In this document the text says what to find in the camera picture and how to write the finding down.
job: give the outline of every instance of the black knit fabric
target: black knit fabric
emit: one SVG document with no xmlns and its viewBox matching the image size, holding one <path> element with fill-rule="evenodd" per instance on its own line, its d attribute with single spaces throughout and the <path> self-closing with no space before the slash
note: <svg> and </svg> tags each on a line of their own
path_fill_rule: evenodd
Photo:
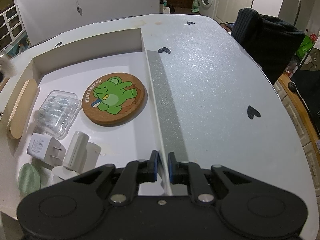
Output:
<svg viewBox="0 0 320 240">
<path fill-rule="evenodd" d="M 295 26 L 251 8 L 239 10 L 231 35 L 261 65 L 274 84 L 301 45 L 305 34 Z"/>
</svg>

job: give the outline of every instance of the white cabinet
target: white cabinet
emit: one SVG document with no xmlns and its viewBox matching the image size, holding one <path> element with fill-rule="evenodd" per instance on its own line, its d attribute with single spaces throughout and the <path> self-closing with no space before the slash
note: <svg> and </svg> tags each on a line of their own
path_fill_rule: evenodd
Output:
<svg viewBox="0 0 320 240">
<path fill-rule="evenodd" d="M 226 21 L 233 23 L 236 21 L 239 10 L 243 8 L 251 8 L 253 0 L 230 0 L 227 9 Z"/>
<path fill-rule="evenodd" d="M 276 81 L 273 85 L 275 88 L 275 91 L 277 92 L 278 96 L 280 97 L 281 101 L 285 98 L 287 95 L 287 92 L 284 90 L 284 88 L 281 86 L 279 81 Z"/>
<path fill-rule="evenodd" d="M 317 197 L 317 203 L 318 203 L 318 212 L 320 214 L 320 197 Z M 320 226 L 319 226 L 319 230 L 318 230 L 318 235 L 316 240 L 320 239 Z"/>
<path fill-rule="evenodd" d="M 298 114 L 298 111 L 296 110 L 294 104 L 292 103 L 291 99 L 289 98 L 289 96 L 286 96 L 283 100 L 282 100 L 282 104 L 284 105 L 285 109 L 287 110 L 293 124 L 294 127 L 299 135 L 300 138 L 300 142 L 302 144 L 302 146 L 307 145 L 311 140 L 310 137 L 308 135 L 307 129 L 303 124 L 303 121 L 301 120 L 300 115 Z"/>
<path fill-rule="evenodd" d="M 230 0 L 218 0 L 216 13 L 215 13 L 215 20 L 218 23 L 225 23 L 229 1 Z"/>
<path fill-rule="evenodd" d="M 218 0 L 214 19 L 218 23 L 235 22 L 240 9 L 251 7 L 253 0 Z"/>
<path fill-rule="evenodd" d="M 313 179 L 313 184 L 315 185 L 316 189 L 316 195 L 319 196 L 320 192 L 320 166 L 317 160 L 316 152 L 313 149 L 312 143 L 308 143 L 304 148 L 303 148 L 307 161 L 309 164 L 309 168 L 311 171 L 311 176 Z"/>
</svg>

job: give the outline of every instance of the green plastic bag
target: green plastic bag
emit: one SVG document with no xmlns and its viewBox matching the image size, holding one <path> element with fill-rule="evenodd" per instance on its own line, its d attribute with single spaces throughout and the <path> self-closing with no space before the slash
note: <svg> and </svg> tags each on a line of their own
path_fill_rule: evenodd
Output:
<svg viewBox="0 0 320 240">
<path fill-rule="evenodd" d="M 199 12 L 199 4 L 200 4 L 200 0 L 193 0 L 193 4 L 192 4 L 192 12 Z"/>
<path fill-rule="evenodd" d="M 296 52 L 296 55 L 300 60 L 303 59 L 305 54 L 313 47 L 313 43 L 308 36 L 304 37 L 303 42 L 301 43 L 299 49 Z"/>
</svg>

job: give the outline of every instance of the metal pivot screw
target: metal pivot screw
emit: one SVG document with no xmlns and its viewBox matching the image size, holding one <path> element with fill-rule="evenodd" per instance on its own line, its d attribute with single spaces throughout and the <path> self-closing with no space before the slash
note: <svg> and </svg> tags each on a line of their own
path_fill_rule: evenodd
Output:
<svg viewBox="0 0 320 240">
<path fill-rule="evenodd" d="M 214 200 L 214 196 L 212 196 L 211 194 L 200 194 L 198 196 L 198 200 L 200 200 L 201 202 L 207 203 Z"/>
<path fill-rule="evenodd" d="M 160 206 L 164 206 L 166 203 L 167 203 L 167 202 L 166 202 L 165 200 L 163 200 L 163 199 L 158 201 L 158 204 L 159 204 Z"/>
<path fill-rule="evenodd" d="M 114 194 L 110 197 L 110 200 L 114 203 L 122 203 L 127 200 L 127 197 L 122 194 Z"/>
</svg>

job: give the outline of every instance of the white table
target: white table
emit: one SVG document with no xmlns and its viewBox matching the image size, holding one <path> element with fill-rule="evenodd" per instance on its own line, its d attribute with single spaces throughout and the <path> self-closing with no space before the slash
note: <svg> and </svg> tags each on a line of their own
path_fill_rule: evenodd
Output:
<svg viewBox="0 0 320 240">
<path fill-rule="evenodd" d="M 222 164 L 295 193 L 309 212 L 301 237 L 314 240 L 319 223 L 316 195 L 293 124 L 257 64 L 208 17 L 146 15 L 62 33 L 12 59 L 18 75 L 0 93 L 0 111 L 32 58 L 54 49 L 60 41 L 65 45 L 135 28 L 141 30 L 147 54 L 163 157 L 174 151 L 178 160 L 188 159 L 203 168 Z M 162 47 L 171 53 L 158 53 Z M 249 105 L 261 113 L 260 118 L 248 118 Z M 7 152 L 5 127 L 0 120 L 0 211 L 15 217 L 20 200 L 15 179 L 30 158 L 25 152 Z"/>
</svg>

